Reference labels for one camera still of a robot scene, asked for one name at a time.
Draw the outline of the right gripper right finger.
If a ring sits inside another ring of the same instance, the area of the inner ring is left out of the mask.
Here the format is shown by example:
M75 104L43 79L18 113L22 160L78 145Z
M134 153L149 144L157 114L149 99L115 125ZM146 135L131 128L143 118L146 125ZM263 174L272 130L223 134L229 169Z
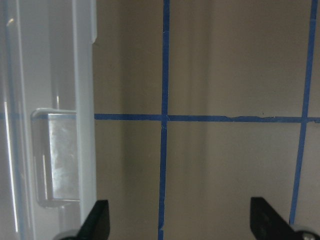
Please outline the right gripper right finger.
M250 199L250 230L256 240L303 240L263 197Z

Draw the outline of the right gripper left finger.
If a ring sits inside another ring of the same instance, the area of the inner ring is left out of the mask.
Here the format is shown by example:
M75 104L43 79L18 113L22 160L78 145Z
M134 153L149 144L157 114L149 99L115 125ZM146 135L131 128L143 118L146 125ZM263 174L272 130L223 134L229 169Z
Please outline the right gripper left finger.
M107 240L110 236L108 200L97 200L77 233L78 240Z

